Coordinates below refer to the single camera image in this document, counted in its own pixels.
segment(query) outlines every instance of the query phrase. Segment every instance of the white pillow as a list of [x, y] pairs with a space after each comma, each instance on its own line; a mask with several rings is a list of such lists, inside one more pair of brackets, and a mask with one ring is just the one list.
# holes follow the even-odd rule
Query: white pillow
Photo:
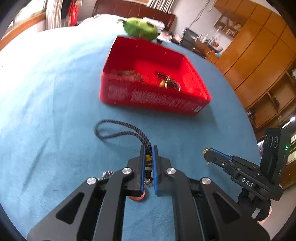
[[110, 23], [117, 23], [118, 19], [123, 19], [126, 20], [126, 18], [120, 17], [120, 16], [116, 16], [116, 15], [111, 15], [111, 14], [97, 14], [93, 17], [87, 18], [85, 20], [82, 21], [82, 23], [80, 23], [78, 26], [83, 25], [85, 26], [85, 24], [99, 24], [99, 25], [107, 25]]
[[165, 24], [161, 21], [155, 20], [155, 19], [151, 19], [151, 18], [143, 18], [144, 21], [153, 24], [158, 31], [161, 31], [165, 28]]

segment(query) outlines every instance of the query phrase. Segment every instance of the green stuffed toy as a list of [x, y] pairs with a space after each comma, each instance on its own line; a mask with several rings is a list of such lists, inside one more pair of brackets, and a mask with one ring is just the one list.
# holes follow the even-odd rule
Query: green stuffed toy
[[124, 30], [130, 36], [149, 41], [157, 38], [157, 28], [141, 18], [128, 18], [126, 21], [121, 21], [123, 21]]

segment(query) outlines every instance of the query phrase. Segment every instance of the blue tablecloth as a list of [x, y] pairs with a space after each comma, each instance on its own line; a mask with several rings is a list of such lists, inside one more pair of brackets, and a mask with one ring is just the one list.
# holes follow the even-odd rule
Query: blue tablecloth
[[[1, 59], [0, 52], [0, 202], [25, 237], [88, 177], [119, 170], [139, 155], [140, 142], [132, 136], [97, 139], [94, 125], [101, 119], [137, 126], [173, 167], [191, 178], [210, 177], [234, 200], [241, 188], [218, 166], [207, 166], [202, 151], [212, 147], [260, 162], [246, 112], [223, 75], [173, 43], [163, 45], [188, 56], [213, 97], [198, 115], [101, 103], [100, 74], [118, 34], [125, 35], [120, 24], [98, 32], [61, 28], [38, 33], [11, 60]], [[106, 124], [105, 129], [123, 128]], [[127, 199], [123, 240], [174, 240], [174, 235], [170, 197], [156, 197], [152, 187], [145, 202]]]

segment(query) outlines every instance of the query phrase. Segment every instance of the curtain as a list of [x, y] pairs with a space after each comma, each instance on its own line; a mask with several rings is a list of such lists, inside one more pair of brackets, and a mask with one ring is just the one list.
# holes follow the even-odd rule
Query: curtain
[[46, 7], [45, 29], [61, 27], [61, 11], [63, 0], [48, 0]]
[[170, 9], [173, 2], [174, 0], [149, 0], [147, 7], [154, 8], [165, 13], [171, 13]]

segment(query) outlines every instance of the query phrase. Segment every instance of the red object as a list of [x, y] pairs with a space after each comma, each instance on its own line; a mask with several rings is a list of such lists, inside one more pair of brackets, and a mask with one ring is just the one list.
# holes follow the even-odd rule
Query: red object
[[[120, 80], [111, 72], [134, 70], [144, 82]], [[168, 74], [179, 82], [181, 91], [159, 87], [154, 71]], [[125, 105], [197, 114], [212, 97], [203, 80], [183, 54], [152, 42], [118, 36], [102, 71], [100, 99], [105, 104]]]
[[76, 5], [76, 0], [71, 0], [70, 6], [67, 10], [67, 19], [70, 19], [68, 26], [74, 26], [77, 23], [78, 17], [78, 6]]
[[74, 26], [77, 23], [78, 6], [73, 5], [71, 9], [71, 23], [70, 26]]

